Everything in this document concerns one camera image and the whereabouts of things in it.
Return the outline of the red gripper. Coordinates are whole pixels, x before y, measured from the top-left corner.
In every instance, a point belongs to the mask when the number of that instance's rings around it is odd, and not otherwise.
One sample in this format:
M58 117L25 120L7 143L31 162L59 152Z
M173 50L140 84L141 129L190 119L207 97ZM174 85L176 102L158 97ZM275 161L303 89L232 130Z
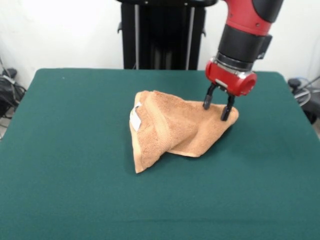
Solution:
M218 63L213 58L209 60L205 67L205 76L212 84L207 89L203 108L208 110L212 103L213 92L217 85L223 87L227 93L227 104L224 107L220 120L227 121L235 104L236 96L246 96L254 88L257 82L257 74L252 71L239 71L228 68Z

